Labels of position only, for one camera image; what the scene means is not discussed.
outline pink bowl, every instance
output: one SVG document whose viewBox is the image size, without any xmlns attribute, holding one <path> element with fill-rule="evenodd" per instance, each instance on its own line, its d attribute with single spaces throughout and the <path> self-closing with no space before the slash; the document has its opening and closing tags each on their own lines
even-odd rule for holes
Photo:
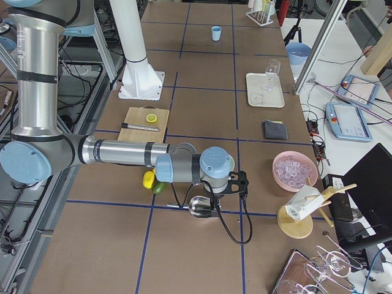
<svg viewBox="0 0 392 294">
<path fill-rule="evenodd" d="M 299 189 L 295 189 L 293 187 L 290 187 L 289 185 L 286 185 L 283 183 L 278 177 L 277 174 L 275 173 L 274 166 L 275 163 L 281 161 L 283 158 L 291 156 L 294 161 L 299 162 L 300 164 L 307 165 L 308 168 L 311 169 L 313 173 L 313 177 L 310 179 L 311 180 L 311 185 L 313 186 L 317 182 L 317 178 L 319 175 L 319 171 L 317 170 L 317 167 L 313 163 L 313 161 L 305 156 L 302 153 L 296 152 L 296 151 L 284 151 L 282 153 L 279 153 L 275 158 L 274 162 L 272 163 L 272 175 L 274 176 L 275 182 L 280 185 L 283 189 L 290 191 L 290 192 L 298 192 Z"/>
</svg>

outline blue joint cap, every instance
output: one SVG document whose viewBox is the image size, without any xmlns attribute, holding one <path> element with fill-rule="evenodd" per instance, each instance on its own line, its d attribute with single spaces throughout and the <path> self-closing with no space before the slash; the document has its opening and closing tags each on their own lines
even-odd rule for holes
<svg viewBox="0 0 392 294">
<path fill-rule="evenodd" d="M 6 49 L 7 51 L 13 51 L 16 47 L 17 44 L 6 37 L 0 37 L 0 44 Z"/>
<path fill-rule="evenodd" d="M 14 180 L 32 184 L 43 181 L 51 175 L 47 157 L 34 145 L 12 141 L 0 150 L 0 164 Z"/>
<path fill-rule="evenodd" d="M 203 172 L 214 178 L 222 179 L 231 172 L 231 156 L 221 147 L 210 147 L 200 156 L 200 167 Z"/>
<path fill-rule="evenodd" d="M 155 161 L 156 178 L 160 182 L 173 182 L 173 162 L 170 154 L 163 154 Z"/>
<path fill-rule="evenodd" d="M 93 24 L 89 26 L 69 26 L 63 32 L 64 36 L 70 37 L 91 37 L 94 35 L 95 26 Z"/>
<path fill-rule="evenodd" d="M 4 0 L 9 6 L 14 7 L 30 7 L 38 4 L 42 0 Z"/>
</svg>

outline drinking glass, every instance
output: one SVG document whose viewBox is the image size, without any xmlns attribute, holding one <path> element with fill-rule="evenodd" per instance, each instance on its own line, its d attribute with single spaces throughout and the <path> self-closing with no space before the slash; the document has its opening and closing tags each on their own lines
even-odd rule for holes
<svg viewBox="0 0 392 294">
<path fill-rule="evenodd" d="M 276 59 L 271 59 L 269 61 L 269 65 L 265 69 L 265 74 L 268 78 L 265 85 L 263 85 L 264 92 L 271 92 L 273 90 L 273 86 L 275 84 L 277 75 L 281 69 L 281 62 Z"/>
</svg>

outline blue bowl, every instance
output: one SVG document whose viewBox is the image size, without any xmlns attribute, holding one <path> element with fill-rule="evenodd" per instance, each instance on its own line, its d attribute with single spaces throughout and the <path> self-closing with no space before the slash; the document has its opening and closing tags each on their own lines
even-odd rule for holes
<svg viewBox="0 0 392 294">
<path fill-rule="evenodd" d="M 304 43 L 288 43 L 286 51 L 290 64 L 297 65 L 302 64 L 306 61 L 307 57 L 311 52 L 311 48 Z"/>
</svg>

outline black monitor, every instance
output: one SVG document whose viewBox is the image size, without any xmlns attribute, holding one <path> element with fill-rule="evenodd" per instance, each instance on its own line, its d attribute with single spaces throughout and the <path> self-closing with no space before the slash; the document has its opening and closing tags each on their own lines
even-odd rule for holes
<svg viewBox="0 0 392 294">
<path fill-rule="evenodd" d="M 373 236 L 341 244 L 347 252 L 355 252 L 378 243 L 392 246 L 392 155 L 376 144 L 342 178 L 343 183 L 357 184 L 349 190 L 358 209 L 374 227 Z"/>
</svg>

